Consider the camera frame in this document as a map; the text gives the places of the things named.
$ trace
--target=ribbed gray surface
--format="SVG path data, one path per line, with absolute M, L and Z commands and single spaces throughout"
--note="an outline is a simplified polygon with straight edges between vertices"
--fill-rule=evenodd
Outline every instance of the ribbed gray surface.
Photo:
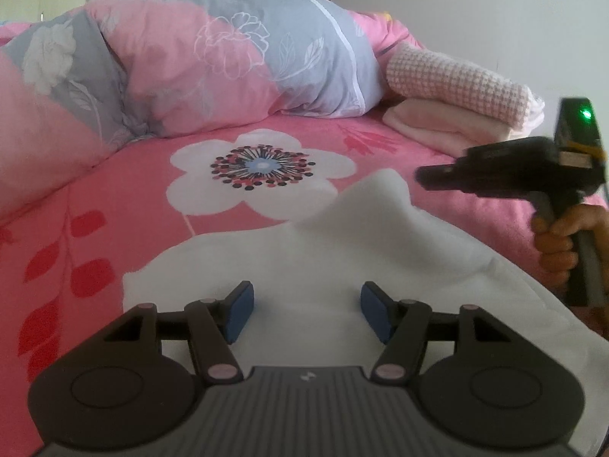
M 360 368 L 256 368 L 208 390 L 180 428 L 123 452 L 49 446 L 40 457 L 577 457 L 566 447 L 495 453 L 444 436 L 403 389 L 368 382 Z

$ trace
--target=white blanket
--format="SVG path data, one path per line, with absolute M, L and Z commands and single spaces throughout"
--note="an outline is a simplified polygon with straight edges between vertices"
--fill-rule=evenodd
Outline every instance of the white blanket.
M 570 369 L 586 407 L 571 445 L 599 450 L 609 425 L 609 343 L 547 289 L 487 246 L 410 204 L 406 182 L 383 170 L 343 192 L 315 217 L 244 232 L 196 236 L 124 276 L 124 307 L 155 302 L 182 310 L 223 298 L 250 280 L 256 306 L 233 346 L 244 372 L 255 365 L 369 370 L 383 349 L 359 309 L 373 280 L 394 299 L 456 313 L 478 304 Z M 425 366 L 452 352 L 431 343 Z M 164 351 L 188 365 L 184 343 Z

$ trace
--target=device handle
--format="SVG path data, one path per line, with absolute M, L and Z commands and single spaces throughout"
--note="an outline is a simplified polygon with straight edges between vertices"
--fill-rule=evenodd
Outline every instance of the device handle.
M 537 214 L 551 225 L 572 206 L 583 202 L 582 196 L 575 191 L 546 194 L 533 192 L 529 200 Z M 565 304 L 568 306 L 603 307 L 607 296 L 603 287 L 601 260 L 596 250 L 592 230 L 580 230 L 571 236 L 573 250 L 578 254 L 578 263 L 571 270 Z

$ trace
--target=blue gripper pad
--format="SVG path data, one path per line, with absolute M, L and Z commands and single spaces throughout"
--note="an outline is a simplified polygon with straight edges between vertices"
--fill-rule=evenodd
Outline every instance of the blue gripper pad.
M 395 332 L 390 317 L 391 307 L 395 307 L 395 304 L 376 283 L 367 281 L 363 284 L 359 305 L 368 325 L 383 344 L 388 343 Z
M 222 307 L 225 308 L 226 314 L 222 335 L 226 343 L 232 344 L 239 338 L 254 310 L 254 286 L 248 281 L 241 282 L 222 301 Z

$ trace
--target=checkered towel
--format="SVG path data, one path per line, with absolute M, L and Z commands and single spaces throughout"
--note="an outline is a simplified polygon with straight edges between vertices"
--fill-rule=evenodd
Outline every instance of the checkered towel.
M 440 100 L 508 124 L 524 135 L 543 121 L 543 100 L 524 85 L 465 60 L 401 44 L 387 81 L 406 98 Z

